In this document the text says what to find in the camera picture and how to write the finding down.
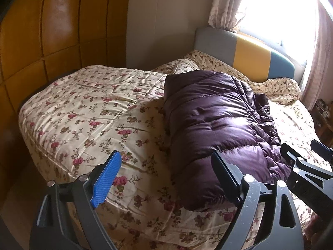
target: blue gripper pad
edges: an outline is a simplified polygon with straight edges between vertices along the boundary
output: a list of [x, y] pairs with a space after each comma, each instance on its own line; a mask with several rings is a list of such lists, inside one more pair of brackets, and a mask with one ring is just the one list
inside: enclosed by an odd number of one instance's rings
[[90, 202], [93, 208], [97, 208], [99, 204], [103, 203], [108, 195], [112, 186], [114, 178], [116, 177], [120, 166], [122, 164], [122, 157], [119, 151], [114, 150], [106, 162], [103, 164], [104, 169], [97, 178], [93, 185], [93, 197]]

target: pink curtain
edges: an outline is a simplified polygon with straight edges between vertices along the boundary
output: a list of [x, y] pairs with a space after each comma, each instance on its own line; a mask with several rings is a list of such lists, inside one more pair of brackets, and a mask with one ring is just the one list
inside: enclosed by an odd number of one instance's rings
[[209, 15], [209, 25], [227, 31], [237, 26], [236, 13], [242, 0], [213, 0]]
[[311, 110], [315, 105], [325, 80], [331, 54], [331, 19], [323, 5], [318, 1], [316, 43], [311, 59], [307, 61], [300, 84], [301, 102]]

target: floral blanket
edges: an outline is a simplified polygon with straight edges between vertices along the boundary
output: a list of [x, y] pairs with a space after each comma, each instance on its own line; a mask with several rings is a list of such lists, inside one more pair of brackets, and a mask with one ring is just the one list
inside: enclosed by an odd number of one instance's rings
[[[121, 152], [122, 166], [106, 201], [97, 208], [118, 249], [214, 249], [229, 226], [235, 208], [207, 213], [185, 210], [168, 168], [162, 112], [165, 76], [211, 69], [247, 79], [221, 61], [194, 51], [155, 72], [89, 66], [57, 80], [22, 107], [20, 129], [46, 180], [73, 181], [103, 163], [113, 150]], [[297, 84], [290, 79], [246, 82], [271, 99], [281, 141], [329, 169], [309, 149], [309, 141], [317, 137], [309, 113], [297, 101]], [[295, 203], [305, 223], [311, 211], [297, 198]], [[258, 230], [262, 210], [260, 205], [246, 246]]]

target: window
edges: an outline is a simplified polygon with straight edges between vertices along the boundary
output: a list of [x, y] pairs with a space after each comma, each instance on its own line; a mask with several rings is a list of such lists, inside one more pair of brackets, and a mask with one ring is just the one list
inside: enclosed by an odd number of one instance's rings
[[314, 48], [317, 0], [242, 0], [240, 32], [306, 64]]

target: purple jacket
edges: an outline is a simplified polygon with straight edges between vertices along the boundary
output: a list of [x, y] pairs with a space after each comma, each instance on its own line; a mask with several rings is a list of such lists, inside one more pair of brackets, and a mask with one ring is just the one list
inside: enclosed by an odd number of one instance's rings
[[265, 94], [225, 73], [168, 75], [164, 85], [166, 129], [171, 137], [172, 179], [184, 208], [208, 211], [230, 206], [212, 169], [214, 150], [259, 182], [286, 180], [290, 167]]

